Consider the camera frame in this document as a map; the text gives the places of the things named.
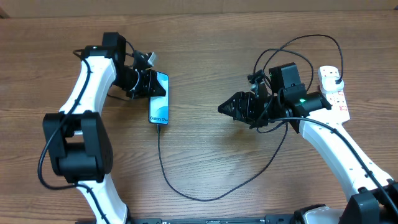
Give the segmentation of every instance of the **phone screen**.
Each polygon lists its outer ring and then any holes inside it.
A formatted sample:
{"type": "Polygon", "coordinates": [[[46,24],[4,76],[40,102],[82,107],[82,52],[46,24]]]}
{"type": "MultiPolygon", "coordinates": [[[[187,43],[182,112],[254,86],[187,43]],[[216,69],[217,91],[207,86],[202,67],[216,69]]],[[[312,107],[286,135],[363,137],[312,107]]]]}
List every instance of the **phone screen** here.
{"type": "Polygon", "coordinates": [[[148,120],[153,124],[169,123],[169,76],[157,72],[157,80],[166,90],[165,96],[155,96],[149,98],[149,117],[148,120]]]}

